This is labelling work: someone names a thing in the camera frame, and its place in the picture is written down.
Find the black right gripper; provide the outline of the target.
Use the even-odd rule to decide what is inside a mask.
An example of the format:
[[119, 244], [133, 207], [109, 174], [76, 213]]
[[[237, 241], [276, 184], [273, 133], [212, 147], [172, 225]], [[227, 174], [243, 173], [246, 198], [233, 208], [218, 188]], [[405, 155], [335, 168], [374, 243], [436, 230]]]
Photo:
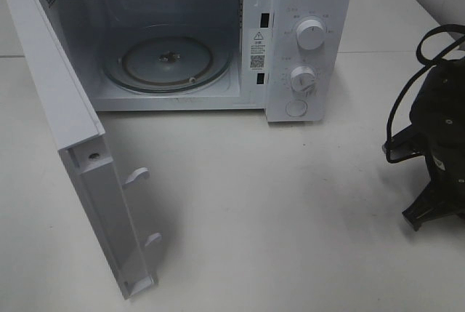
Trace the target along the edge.
[[464, 133], [416, 133], [414, 139], [430, 182], [402, 215], [418, 231], [426, 222], [464, 215]]

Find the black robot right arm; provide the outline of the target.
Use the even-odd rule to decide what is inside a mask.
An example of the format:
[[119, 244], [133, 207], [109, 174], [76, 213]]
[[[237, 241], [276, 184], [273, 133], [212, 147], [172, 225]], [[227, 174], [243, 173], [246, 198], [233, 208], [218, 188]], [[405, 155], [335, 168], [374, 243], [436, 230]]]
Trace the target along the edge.
[[464, 60], [445, 61], [427, 75], [410, 120], [425, 137], [437, 179], [464, 197]]

